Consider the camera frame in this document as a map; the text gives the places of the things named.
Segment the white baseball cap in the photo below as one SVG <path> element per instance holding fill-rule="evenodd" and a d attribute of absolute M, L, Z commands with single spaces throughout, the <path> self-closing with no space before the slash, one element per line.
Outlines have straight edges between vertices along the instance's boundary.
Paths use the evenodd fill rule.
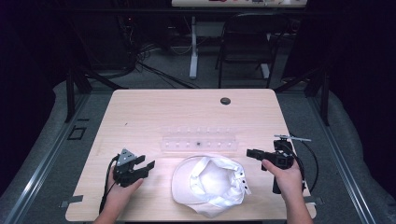
<path fill-rule="evenodd" d="M 172 197 L 205 217 L 216 217 L 250 194 L 243 166 L 218 155 L 195 155 L 173 172 Z"/>

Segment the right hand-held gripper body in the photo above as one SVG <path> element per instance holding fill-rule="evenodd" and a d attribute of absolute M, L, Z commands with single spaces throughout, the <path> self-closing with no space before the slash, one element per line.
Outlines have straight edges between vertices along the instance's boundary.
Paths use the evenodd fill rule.
<path fill-rule="evenodd" d="M 287 170 L 296 163 L 302 177 L 302 191 L 306 189 L 304 164 L 293 149 L 292 140 L 294 137 L 279 135 L 278 140 L 273 142 L 274 152 L 265 152 L 264 159 L 271 162 L 275 167 Z"/>

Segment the dark curtain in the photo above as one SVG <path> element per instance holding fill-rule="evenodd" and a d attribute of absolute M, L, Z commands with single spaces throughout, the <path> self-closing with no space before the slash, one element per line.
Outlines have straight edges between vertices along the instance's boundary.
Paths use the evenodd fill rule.
<path fill-rule="evenodd" d="M 396 0 L 334 0 L 341 50 L 331 90 L 362 144 L 372 178 L 396 199 Z"/>
<path fill-rule="evenodd" d="M 0 0 L 0 197 L 11 186 L 62 82 L 53 39 L 35 0 Z"/>

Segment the black metal chair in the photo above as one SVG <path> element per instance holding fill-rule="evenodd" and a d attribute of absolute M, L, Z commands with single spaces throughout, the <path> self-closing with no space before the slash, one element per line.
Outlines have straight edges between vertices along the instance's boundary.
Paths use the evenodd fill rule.
<path fill-rule="evenodd" d="M 219 70 L 218 87 L 222 86 L 225 63 L 262 64 L 268 67 L 266 88 L 274 71 L 280 39 L 290 26 L 281 14 L 241 13 L 228 19 L 220 36 L 219 55 L 215 68 Z"/>

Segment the clear acrylic rack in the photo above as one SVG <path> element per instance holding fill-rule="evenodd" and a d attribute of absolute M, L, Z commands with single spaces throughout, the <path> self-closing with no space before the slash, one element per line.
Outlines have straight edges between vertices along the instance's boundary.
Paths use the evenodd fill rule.
<path fill-rule="evenodd" d="M 236 151 L 239 142 L 231 128 L 180 126 L 163 129 L 161 149 L 165 152 Z"/>

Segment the aluminium floor rail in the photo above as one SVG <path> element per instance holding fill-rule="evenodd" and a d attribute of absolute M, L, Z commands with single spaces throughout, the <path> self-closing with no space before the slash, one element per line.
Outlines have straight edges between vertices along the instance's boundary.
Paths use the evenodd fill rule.
<path fill-rule="evenodd" d="M 339 175 L 343 180 L 349 198 L 352 201 L 355 210 L 361 220 L 361 224 L 377 224 L 372 211 L 370 210 L 366 200 L 362 195 L 361 188 L 359 187 L 358 183 L 355 180 L 355 177 L 351 173 L 351 170 L 342 153 L 342 150 L 335 139 L 335 136 L 332 132 L 332 127 L 330 125 L 326 125 L 320 115 L 319 104 L 317 100 L 313 97 L 308 97 L 307 101 L 310 107 L 313 109 L 315 118 L 318 121 L 320 129 L 324 132 L 326 139 L 330 145 L 332 159 Z"/>
<path fill-rule="evenodd" d="M 67 117 L 66 99 L 58 96 L 55 105 L 27 158 L 0 197 L 0 224 L 17 224 L 29 209 L 61 152 L 61 144 L 72 129 L 76 115 L 84 108 L 90 95 L 82 94 L 75 105 L 75 114 Z"/>

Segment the light background table top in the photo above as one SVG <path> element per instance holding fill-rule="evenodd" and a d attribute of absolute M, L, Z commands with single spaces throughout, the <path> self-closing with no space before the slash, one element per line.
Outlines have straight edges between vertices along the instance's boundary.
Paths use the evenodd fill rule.
<path fill-rule="evenodd" d="M 308 0 L 172 0 L 173 7 L 305 7 Z"/>

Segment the person's right hand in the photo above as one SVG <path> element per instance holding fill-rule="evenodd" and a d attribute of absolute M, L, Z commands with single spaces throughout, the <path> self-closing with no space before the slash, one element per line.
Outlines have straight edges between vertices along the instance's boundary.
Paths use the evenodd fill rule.
<path fill-rule="evenodd" d="M 304 204 L 303 179 L 297 161 L 286 170 L 276 167 L 268 160 L 263 160 L 262 165 L 276 178 L 286 205 Z"/>

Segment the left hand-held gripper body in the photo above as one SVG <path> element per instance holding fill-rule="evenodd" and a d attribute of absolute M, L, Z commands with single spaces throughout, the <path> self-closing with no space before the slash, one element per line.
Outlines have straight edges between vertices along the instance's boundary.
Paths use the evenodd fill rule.
<path fill-rule="evenodd" d="M 135 165 L 130 163 L 134 156 L 136 156 L 134 153 L 124 148 L 117 159 L 116 166 L 113 170 L 113 179 L 121 187 L 129 187 L 138 180 L 134 176 Z"/>

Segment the person's left hand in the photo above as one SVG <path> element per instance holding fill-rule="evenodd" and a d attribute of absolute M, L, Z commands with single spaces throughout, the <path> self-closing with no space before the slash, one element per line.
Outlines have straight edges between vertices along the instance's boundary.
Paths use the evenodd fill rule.
<path fill-rule="evenodd" d="M 131 200 L 132 195 L 143 184 L 144 179 L 140 178 L 137 181 L 135 181 L 132 185 L 124 188 L 119 186 L 115 182 L 113 177 L 113 170 L 114 168 L 111 167 L 107 182 L 108 193 L 106 194 L 106 203 L 104 205 L 104 209 L 102 213 L 104 215 L 117 218 Z"/>

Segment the grey tape strip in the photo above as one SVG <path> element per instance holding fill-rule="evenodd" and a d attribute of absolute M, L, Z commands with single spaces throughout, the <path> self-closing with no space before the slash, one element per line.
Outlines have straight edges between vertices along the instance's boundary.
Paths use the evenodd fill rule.
<path fill-rule="evenodd" d="M 61 201 L 59 204 L 60 208 L 67 208 L 70 203 L 80 203 L 83 200 L 82 195 L 72 196 L 67 200 Z"/>
<path fill-rule="evenodd" d="M 313 205 L 323 205 L 324 204 L 324 201 L 323 201 L 322 198 L 314 197 L 314 196 L 305 196 L 304 197 L 304 201 L 306 203 L 310 203 L 310 204 L 313 204 Z"/>

